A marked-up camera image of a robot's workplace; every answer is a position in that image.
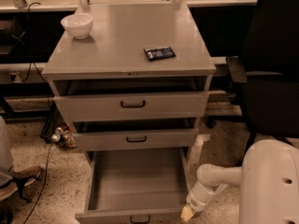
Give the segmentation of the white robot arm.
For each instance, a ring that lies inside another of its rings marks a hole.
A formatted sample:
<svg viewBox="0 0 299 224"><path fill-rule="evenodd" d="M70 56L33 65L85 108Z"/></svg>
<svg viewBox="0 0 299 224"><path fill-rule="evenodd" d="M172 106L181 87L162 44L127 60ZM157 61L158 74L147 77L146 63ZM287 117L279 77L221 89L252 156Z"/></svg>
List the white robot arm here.
<svg viewBox="0 0 299 224"><path fill-rule="evenodd" d="M299 149L274 139L254 143L239 167L201 165L181 219L189 221L229 186L239 188L238 224L299 224Z"/></svg>

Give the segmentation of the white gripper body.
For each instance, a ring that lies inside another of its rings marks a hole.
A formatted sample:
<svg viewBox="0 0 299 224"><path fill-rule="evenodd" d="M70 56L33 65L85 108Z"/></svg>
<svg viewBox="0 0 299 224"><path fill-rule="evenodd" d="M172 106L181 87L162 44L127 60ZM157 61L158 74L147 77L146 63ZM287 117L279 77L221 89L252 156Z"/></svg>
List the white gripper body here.
<svg viewBox="0 0 299 224"><path fill-rule="evenodd" d="M209 187L197 182L187 196L186 209L191 213L199 213L203 211L211 199L220 194L226 188L226 184L221 184L217 187Z"/></svg>

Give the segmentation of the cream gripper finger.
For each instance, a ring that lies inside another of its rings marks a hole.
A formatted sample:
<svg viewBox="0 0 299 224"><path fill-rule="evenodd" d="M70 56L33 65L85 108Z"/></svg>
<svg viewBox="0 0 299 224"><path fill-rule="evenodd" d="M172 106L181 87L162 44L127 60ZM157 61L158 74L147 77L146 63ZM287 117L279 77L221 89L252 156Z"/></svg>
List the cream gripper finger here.
<svg viewBox="0 0 299 224"><path fill-rule="evenodd" d="M180 218L184 222L188 222L194 216L194 214L195 214L195 211L189 205L185 205L182 208Z"/></svg>

